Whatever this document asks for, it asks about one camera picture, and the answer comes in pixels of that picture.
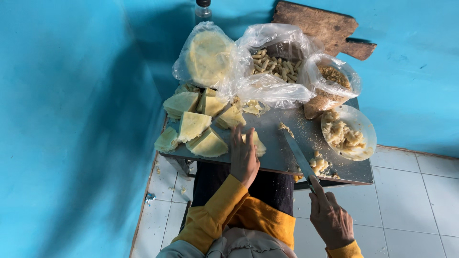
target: metal table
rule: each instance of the metal table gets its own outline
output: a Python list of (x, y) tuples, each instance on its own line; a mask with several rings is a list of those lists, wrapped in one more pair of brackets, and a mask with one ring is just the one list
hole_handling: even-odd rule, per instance
[[(358, 109), (357, 98), (351, 99), (345, 103)], [(324, 159), (331, 162), (331, 173), (336, 172), (340, 179), (319, 177), (321, 185), (324, 187), (339, 186), (339, 185), (370, 185), (373, 183), (373, 174), (369, 159), (364, 161), (351, 161), (336, 154), (325, 141), (320, 127), (320, 118), (314, 120), (306, 120), (304, 118), (303, 107), (298, 109), (277, 109), (272, 108), (261, 117), (249, 113), (243, 113), (244, 119), (247, 121), (246, 128), (255, 127), (260, 140), (265, 144), (266, 154), (260, 158), (262, 171), (271, 171), (283, 174), (292, 174), (303, 176), (298, 171), (298, 165), (291, 152), (282, 132), (279, 130), (279, 118), (281, 121), (290, 127), (295, 140), (300, 146), (306, 159), (313, 158), (314, 151), (320, 152)], [(167, 121), (167, 126), (171, 126), (177, 132), (179, 131), (179, 123)], [(213, 124), (211, 127), (223, 138), (229, 145), (230, 130), (222, 130)], [(185, 146), (180, 144), (175, 152), (161, 153), (183, 177), (192, 177), (188, 173), (187, 160), (203, 161), (209, 163), (231, 163), (230, 154), (224, 154), (216, 158), (207, 158), (195, 156)], [(306, 182), (295, 184), (295, 190), (307, 189), (309, 186)]]

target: plastic bottle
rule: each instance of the plastic bottle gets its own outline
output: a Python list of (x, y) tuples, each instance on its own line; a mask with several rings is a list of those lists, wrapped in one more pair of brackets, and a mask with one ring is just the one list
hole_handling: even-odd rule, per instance
[(212, 10), (210, 10), (210, 0), (196, 0), (195, 6), (195, 25), (200, 22), (212, 20)]

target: clear plastic bag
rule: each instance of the clear plastic bag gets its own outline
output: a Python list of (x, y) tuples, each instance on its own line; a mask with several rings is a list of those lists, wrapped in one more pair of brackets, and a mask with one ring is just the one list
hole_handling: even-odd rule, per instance
[(316, 95), (300, 84), (286, 83), (271, 74), (254, 74), (239, 81), (243, 103), (258, 100), (275, 108), (297, 108)]
[(196, 25), (172, 66), (172, 75), (202, 88), (218, 89), (229, 83), (230, 53), (235, 42), (213, 22)]
[[(348, 90), (334, 81), (326, 80), (319, 71), (319, 66), (333, 67), (344, 74), (351, 89)], [(361, 80), (355, 70), (348, 63), (336, 57), (323, 53), (312, 55), (304, 64), (303, 70), (307, 76), (298, 78), (297, 82), (306, 85), (317, 95), (303, 105), (304, 116), (307, 119), (313, 119), (323, 111), (335, 108), (357, 97), (362, 91)]]
[[(296, 108), (315, 96), (301, 84), (286, 83), (270, 74), (251, 75), (254, 68), (252, 55), (262, 48), (268, 50), (269, 56), (291, 62), (305, 61), (324, 49), (320, 40), (304, 35), (295, 25), (267, 23), (249, 26), (231, 52), (231, 83), (222, 86), (217, 96), (230, 101), (237, 95), (242, 100), (255, 99), (278, 108)], [(307, 76), (306, 72), (298, 69), (298, 77), (303, 76)]]

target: knife blade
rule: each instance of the knife blade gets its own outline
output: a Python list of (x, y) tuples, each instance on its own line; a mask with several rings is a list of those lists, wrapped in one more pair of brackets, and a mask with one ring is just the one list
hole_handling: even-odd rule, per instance
[(293, 152), (293, 156), (295, 156), (295, 159), (297, 160), (297, 163), (301, 169), (301, 172), (306, 177), (306, 181), (308, 182), (309, 188), (311, 188), (311, 191), (315, 193), (315, 190), (311, 183), (311, 179), (309, 179), (309, 176), (313, 175), (317, 179), (317, 181), (320, 181), (320, 180), (314, 174), (313, 169), (311, 168), (311, 166), (309, 165), (309, 162), (304, 157), (304, 154), (301, 151), (300, 147), (298, 146), (297, 141), (295, 141), (295, 139), (290, 135), (287, 129), (281, 129), (281, 131), (284, 134), (285, 140), (287, 141), (291, 151)]

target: hand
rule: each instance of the hand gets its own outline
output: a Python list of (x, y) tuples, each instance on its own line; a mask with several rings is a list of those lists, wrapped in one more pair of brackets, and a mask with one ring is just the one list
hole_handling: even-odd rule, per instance
[(311, 198), (311, 222), (316, 228), (328, 249), (338, 249), (354, 241), (353, 220), (346, 210), (338, 205), (332, 192), (324, 193), (324, 189), (316, 177), (310, 175), (315, 193)]
[(238, 179), (247, 189), (252, 185), (260, 169), (257, 147), (253, 145), (253, 132), (250, 128), (246, 134), (246, 143), (242, 141), (242, 125), (231, 127), (231, 175)]

